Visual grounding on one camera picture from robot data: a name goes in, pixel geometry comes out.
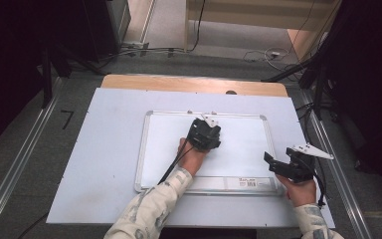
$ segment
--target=silver metal frame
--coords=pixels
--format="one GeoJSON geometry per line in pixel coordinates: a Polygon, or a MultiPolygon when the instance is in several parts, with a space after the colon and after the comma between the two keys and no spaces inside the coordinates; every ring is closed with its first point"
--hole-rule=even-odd
{"type": "Polygon", "coordinates": [[[11,193],[14,190],[15,185],[17,184],[17,181],[20,178],[25,165],[27,164],[30,158],[30,155],[36,145],[36,142],[42,134],[43,128],[45,127],[55,107],[55,104],[61,94],[61,89],[63,88],[64,84],[65,81],[63,81],[61,78],[56,79],[53,88],[54,97],[52,98],[48,106],[40,111],[32,129],[27,135],[26,140],[21,146],[20,151],[15,157],[10,169],[8,170],[4,180],[0,185],[0,215],[10,198],[11,193]]]}
{"type": "MultiPolygon", "coordinates": [[[[308,91],[302,91],[301,94],[305,104],[312,103],[312,98],[308,91]]],[[[331,145],[331,142],[327,136],[323,122],[318,120],[315,114],[311,114],[310,119],[322,149],[328,153],[333,154],[335,157],[334,160],[328,160],[327,163],[330,167],[331,174],[333,175],[333,178],[336,182],[337,189],[339,190],[340,196],[342,198],[343,204],[345,205],[357,238],[373,238],[365,222],[362,211],[359,208],[355,195],[353,194],[349,182],[340,166],[337,154],[335,153],[333,146],[331,145]]]]}

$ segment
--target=hand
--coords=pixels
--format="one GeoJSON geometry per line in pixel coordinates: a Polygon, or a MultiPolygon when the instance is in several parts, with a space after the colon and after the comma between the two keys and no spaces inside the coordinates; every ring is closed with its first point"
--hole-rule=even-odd
{"type": "Polygon", "coordinates": [[[316,186],[314,180],[294,183],[288,178],[277,175],[278,180],[287,188],[287,196],[293,203],[293,207],[315,203],[316,186]]]}
{"type": "MultiPolygon", "coordinates": [[[[178,151],[180,150],[184,142],[185,138],[182,137],[179,141],[178,151]]],[[[194,176],[197,173],[198,169],[200,169],[201,164],[203,164],[203,160],[206,157],[209,150],[199,151],[196,148],[192,147],[192,144],[190,142],[187,142],[187,144],[184,147],[184,150],[182,151],[182,154],[188,150],[189,151],[179,161],[179,166],[186,169],[192,176],[194,176]]]]}

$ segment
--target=sleeve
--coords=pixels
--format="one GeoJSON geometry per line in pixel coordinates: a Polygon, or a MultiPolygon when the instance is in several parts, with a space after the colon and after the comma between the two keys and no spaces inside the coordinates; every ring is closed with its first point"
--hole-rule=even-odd
{"type": "Polygon", "coordinates": [[[135,196],[104,239],[158,238],[176,201],[191,183],[191,174],[179,167],[163,183],[135,196]]]}
{"type": "Polygon", "coordinates": [[[302,239],[342,239],[343,237],[330,229],[315,204],[307,204],[294,209],[302,239]]]}

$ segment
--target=black device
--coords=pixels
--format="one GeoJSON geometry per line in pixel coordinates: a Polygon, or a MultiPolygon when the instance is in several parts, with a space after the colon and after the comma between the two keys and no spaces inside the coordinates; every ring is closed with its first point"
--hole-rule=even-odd
{"type": "Polygon", "coordinates": [[[314,177],[315,161],[313,156],[286,148],[286,154],[290,157],[290,163],[275,160],[265,152],[265,161],[269,164],[269,170],[291,179],[295,183],[308,181],[314,177]]]}
{"type": "Polygon", "coordinates": [[[188,141],[198,150],[204,151],[219,147],[220,127],[209,126],[204,120],[194,119],[188,131],[188,141]]]}

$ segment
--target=person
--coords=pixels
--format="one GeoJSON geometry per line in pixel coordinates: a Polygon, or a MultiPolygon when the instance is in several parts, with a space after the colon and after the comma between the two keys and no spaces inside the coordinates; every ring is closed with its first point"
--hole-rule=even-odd
{"type": "MultiPolygon", "coordinates": [[[[179,148],[185,138],[180,139],[179,148]]],[[[104,239],[158,238],[167,217],[192,183],[193,176],[200,169],[209,151],[199,151],[187,142],[184,151],[188,151],[179,161],[178,169],[159,185],[147,189],[135,196],[126,206],[120,217],[104,235],[104,239]]],[[[277,175],[278,180],[287,188],[299,229],[303,239],[340,239],[340,234],[328,229],[320,209],[315,204],[315,182],[313,180],[293,183],[288,178],[277,175]]]]}

